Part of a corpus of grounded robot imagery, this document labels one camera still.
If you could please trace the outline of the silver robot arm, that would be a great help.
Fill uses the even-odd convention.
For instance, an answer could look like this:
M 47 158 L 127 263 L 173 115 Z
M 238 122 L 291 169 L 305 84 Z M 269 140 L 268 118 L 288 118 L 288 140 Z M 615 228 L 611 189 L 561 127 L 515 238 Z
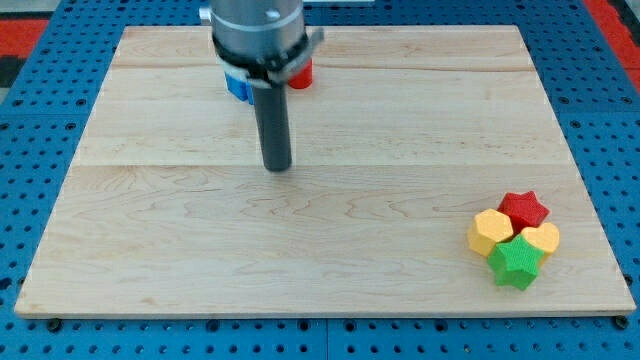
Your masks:
M 287 84 L 324 41 L 323 28 L 306 28 L 301 0 L 210 0 L 199 16 L 224 72 L 259 88 Z

